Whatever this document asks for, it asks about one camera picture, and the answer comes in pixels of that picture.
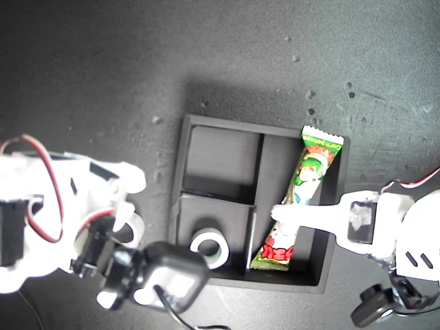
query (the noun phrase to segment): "white tape roll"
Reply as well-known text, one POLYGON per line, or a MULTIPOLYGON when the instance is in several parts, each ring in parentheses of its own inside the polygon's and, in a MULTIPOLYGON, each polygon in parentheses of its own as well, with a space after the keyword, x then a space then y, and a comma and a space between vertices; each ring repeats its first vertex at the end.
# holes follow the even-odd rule
POLYGON ((229 246, 225 240, 225 237, 220 231, 215 228, 200 229, 192 237, 190 250, 193 252, 199 251, 199 246, 204 241, 215 241, 219 244, 219 249, 213 255, 203 256, 208 264, 210 270, 215 270, 225 264, 229 258, 229 246))

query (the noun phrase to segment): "black divided box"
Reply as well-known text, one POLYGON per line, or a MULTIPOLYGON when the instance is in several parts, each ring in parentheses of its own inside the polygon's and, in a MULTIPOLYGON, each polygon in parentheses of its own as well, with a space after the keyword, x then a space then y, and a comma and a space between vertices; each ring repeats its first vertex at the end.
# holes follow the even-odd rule
MULTIPOLYGON (((304 149, 301 131, 187 115, 181 132, 169 241, 189 248, 196 231, 213 227, 230 247, 211 284, 286 292, 325 290, 335 237, 301 228, 287 272, 249 269, 274 221, 304 149)), ((330 166, 312 204, 339 202, 349 139, 330 166)))

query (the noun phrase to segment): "dust speck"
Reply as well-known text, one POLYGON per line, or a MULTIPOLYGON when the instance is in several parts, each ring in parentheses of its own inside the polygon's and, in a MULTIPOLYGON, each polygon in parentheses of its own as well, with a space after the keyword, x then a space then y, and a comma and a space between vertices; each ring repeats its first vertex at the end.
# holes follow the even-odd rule
POLYGON ((154 182, 158 182, 161 177, 162 174, 158 170, 154 172, 154 176, 153 176, 154 182))
POLYGON ((159 116, 157 116, 157 115, 155 115, 153 117, 153 119, 151 120, 152 124, 160 124, 161 122, 162 122, 162 119, 159 116))
POLYGON ((308 100, 311 100, 311 98, 313 98, 314 96, 315 96, 315 92, 312 91, 311 89, 309 89, 307 91, 307 93, 305 94, 305 98, 308 99, 308 100))

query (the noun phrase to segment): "candy bar wrapper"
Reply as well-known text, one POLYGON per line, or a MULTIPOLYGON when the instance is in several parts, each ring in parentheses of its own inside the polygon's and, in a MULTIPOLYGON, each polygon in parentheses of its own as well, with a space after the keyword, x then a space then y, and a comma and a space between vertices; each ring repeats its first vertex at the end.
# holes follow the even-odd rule
MULTIPOLYGON (((344 138, 305 126, 304 152, 290 181, 282 204, 309 204, 327 169, 344 144, 344 138)), ((258 270, 288 270, 298 227, 276 221, 250 267, 258 270)))

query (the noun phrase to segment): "dark gray table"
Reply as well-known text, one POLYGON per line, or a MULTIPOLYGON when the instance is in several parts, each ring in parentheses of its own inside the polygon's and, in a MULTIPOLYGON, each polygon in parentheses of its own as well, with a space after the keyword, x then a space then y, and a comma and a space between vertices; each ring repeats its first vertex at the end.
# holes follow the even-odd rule
MULTIPOLYGON (((2 1, 0 137, 27 132, 55 151, 141 166, 145 242, 166 235, 184 113, 296 128, 312 121, 347 135, 347 191, 416 179, 440 165, 439 8, 438 0, 2 1)), ((351 329, 358 294, 384 280, 373 262, 337 248, 323 295, 207 287, 184 316, 234 330, 351 329)), ((24 293, 46 329, 178 329, 131 305, 104 312, 94 284, 56 272, 29 280, 24 293)), ((0 299, 0 320, 5 330, 37 329, 16 295, 0 299)), ((439 321, 440 313, 370 329, 439 321)))

